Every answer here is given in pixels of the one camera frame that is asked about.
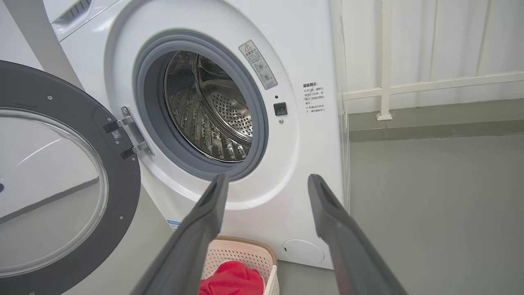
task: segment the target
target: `metal hinge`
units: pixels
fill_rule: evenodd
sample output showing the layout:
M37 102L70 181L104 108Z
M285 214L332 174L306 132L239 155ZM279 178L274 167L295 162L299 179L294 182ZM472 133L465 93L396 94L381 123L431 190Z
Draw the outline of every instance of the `metal hinge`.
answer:
M138 152L141 152L141 151L145 151L148 155L153 155L154 153L150 148L151 145L149 145L146 138L140 131L140 128L135 123L135 117L133 116L133 113L131 113L131 109L129 108L129 106L123 106L120 108L120 110L122 111L124 118L116 122L112 122L112 123L105 125L104 130L107 133L113 133L113 136L115 136L115 132L118 133L117 130L119 128L123 128L124 126L127 126L129 130L127 135L129 135L131 142L133 143L138 142L138 144L136 144L134 147L120 153L122 158L127 159L130 156L137 154Z

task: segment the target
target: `concrete floor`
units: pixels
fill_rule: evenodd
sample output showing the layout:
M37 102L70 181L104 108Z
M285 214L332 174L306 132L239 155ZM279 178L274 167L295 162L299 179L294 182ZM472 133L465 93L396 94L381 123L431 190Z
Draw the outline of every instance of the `concrete floor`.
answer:
M351 145L351 215L409 294L524 289L524 136ZM66 292L129 294L172 231L146 193L109 258ZM338 294L333 271L280 261L280 293Z

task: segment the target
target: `white railing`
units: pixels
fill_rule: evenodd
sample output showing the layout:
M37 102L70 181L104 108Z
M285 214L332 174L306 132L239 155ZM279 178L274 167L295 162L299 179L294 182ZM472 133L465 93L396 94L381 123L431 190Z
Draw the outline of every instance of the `white railing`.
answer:
M488 0L475 77L460 77L445 80L433 79L435 76L435 65L437 64L436 49L438 48L439 43L439 0L436 0L431 49L430 81L391 85L391 0L382 0L382 73L380 87L344 92L341 97L344 101L347 101L380 96L380 112L377 114L377 120L381 121L392 119L391 114L389 113L389 99L392 94L524 81L524 71L505 72L483 76L485 60L484 53L486 44L489 43L490 39L490 28L492 22L490 14L492 10L493 0Z

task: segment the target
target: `laundry basket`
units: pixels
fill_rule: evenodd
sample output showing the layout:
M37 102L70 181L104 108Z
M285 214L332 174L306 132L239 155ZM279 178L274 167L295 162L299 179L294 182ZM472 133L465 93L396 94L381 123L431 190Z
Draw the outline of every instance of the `laundry basket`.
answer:
M206 279L224 260L236 260L256 269L264 278L264 295L279 295L277 257L267 245L242 238L218 236L209 243L202 279Z

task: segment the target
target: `warning sticker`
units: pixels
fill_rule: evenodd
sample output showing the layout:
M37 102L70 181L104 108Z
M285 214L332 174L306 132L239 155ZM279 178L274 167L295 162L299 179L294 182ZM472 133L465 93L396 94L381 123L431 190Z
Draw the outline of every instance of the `warning sticker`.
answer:
M324 87L317 82L302 85L306 113L324 112Z
M180 225L180 222L174 222L172 220L168 220L167 223L173 231L177 230L178 226Z
M269 66L266 63L266 60L258 51L258 48L255 46L253 41L248 41L239 47L242 54L246 57L247 61L251 64L255 72L258 74L260 82L264 85L265 89L269 89L278 85L273 72L269 69Z

